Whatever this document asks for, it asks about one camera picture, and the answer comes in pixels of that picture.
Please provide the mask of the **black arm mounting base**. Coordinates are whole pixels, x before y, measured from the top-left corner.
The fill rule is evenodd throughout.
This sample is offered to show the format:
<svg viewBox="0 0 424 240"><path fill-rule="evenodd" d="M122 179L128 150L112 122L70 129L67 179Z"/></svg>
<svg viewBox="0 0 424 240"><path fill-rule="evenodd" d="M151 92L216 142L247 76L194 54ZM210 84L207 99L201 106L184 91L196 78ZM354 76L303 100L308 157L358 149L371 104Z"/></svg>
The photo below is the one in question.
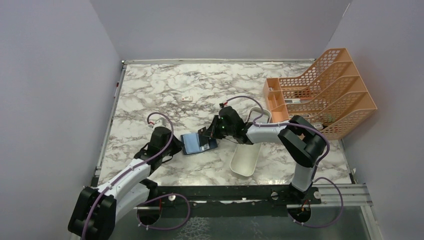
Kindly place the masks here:
<svg viewBox="0 0 424 240"><path fill-rule="evenodd" d="M286 217L306 222L311 205L321 204L317 187L301 193L287 184L279 185L206 185L161 186L152 180L141 182L150 190L148 203L136 208L141 226L153 229L160 219L191 217Z"/></svg>

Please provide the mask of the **white oblong plastic tray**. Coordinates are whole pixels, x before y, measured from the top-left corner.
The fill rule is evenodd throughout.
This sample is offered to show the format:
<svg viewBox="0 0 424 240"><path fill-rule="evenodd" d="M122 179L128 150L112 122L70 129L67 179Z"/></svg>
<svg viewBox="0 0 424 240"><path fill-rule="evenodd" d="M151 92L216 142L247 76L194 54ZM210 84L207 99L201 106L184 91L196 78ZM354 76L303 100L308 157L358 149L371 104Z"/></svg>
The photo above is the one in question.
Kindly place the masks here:
<svg viewBox="0 0 424 240"><path fill-rule="evenodd" d="M263 111L260 107L252 107L249 111L247 122L252 122L255 118L260 116ZM259 123L269 123L271 120L271 113L264 109L263 116L258 120ZM242 177L250 177L254 174L256 165L260 156L262 143L253 145L238 144L232 159L230 161L230 170Z"/></svg>

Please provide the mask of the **orange mesh file organizer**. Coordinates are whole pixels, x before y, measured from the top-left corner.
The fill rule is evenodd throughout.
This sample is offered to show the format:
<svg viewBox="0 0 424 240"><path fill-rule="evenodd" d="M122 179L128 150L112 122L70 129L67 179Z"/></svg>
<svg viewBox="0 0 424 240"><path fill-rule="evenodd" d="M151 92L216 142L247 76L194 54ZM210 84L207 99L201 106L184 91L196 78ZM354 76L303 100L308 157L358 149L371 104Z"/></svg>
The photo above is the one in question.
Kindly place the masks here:
<svg viewBox="0 0 424 240"><path fill-rule="evenodd" d="M377 110L350 53L329 48L301 75L268 78L263 86L272 122L295 115L322 125L329 140L340 140Z"/></svg>

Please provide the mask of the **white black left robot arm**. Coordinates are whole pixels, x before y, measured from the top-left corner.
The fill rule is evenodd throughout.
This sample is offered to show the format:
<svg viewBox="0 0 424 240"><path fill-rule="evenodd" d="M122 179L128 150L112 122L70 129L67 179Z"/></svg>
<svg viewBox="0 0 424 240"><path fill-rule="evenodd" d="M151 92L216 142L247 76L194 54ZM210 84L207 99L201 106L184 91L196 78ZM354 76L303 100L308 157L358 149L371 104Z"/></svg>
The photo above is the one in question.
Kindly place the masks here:
<svg viewBox="0 0 424 240"><path fill-rule="evenodd" d="M148 177L165 157L181 152L184 143L163 126L154 128L150 141L116 176L97 187L85 187L79 194L67 229L84 240L107 240L116 223L138 204L157 200L157 184Z"/></svg>

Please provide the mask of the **grey red box in organizer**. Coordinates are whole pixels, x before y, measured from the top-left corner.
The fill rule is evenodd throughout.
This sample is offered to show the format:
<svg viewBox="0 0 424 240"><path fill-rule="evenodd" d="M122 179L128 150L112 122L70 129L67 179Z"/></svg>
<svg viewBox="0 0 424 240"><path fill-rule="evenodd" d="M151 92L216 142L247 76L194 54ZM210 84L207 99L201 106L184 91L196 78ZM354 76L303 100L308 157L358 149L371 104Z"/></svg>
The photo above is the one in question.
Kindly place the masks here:
<svg viewBox="0 0 424 240"><path fill-rule="evenodd" d="M317 122L317 123L313 123L312 124L312 126L315 128L315 129L317 129L317 130L322 130L323 128L324 128L324 126L321 124L321 123L319 123L319 122Z"/></svg>

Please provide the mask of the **small white red card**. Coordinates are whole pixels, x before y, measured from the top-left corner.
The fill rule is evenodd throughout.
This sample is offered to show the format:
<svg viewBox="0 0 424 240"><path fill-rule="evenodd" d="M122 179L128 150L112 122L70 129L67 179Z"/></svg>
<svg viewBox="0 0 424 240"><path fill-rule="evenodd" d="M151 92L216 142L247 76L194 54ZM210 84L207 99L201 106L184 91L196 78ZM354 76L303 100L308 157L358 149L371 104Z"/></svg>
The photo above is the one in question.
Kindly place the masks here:
<svg viewBox="0 0 424 240"><path fill-rule="evenodd" d="M181 98L182 102L192 102L193 101L193 97L192 96L183 96Z"/></svg>

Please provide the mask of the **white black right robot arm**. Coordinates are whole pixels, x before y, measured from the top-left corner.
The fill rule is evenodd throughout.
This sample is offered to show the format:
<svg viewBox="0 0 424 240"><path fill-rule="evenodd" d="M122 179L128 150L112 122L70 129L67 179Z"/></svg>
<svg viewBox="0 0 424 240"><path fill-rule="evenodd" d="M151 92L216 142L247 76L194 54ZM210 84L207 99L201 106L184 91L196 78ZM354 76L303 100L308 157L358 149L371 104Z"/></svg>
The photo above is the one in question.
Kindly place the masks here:
<svg viewBox="0 0 424 240"><path fill-rule="evenodd" d="M319 162L329 153L330 143L305 118L295 115L288 121L262 123L260 114L251 121L244 121L231 106L220 109L211 124L198 130L199 135L222 140L232 137L238 144L280 144L296 163L289 199L300 204L309 196Z"/></svg>

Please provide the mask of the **blue leather card holder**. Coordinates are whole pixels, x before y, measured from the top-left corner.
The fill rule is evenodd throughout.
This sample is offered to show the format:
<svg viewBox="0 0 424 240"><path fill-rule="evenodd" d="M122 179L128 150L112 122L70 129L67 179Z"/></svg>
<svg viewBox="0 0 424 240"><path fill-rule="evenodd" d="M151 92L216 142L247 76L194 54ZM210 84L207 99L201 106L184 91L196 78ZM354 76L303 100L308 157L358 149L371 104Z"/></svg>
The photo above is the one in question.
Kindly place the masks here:
<svg viewBox="0 0 424 240"><path fill-rule="evenodd" d="M201 136L197 132L182 134L180 140L184 145L182 149L184 155L203 153L218 147L215 139Z"/></svg>

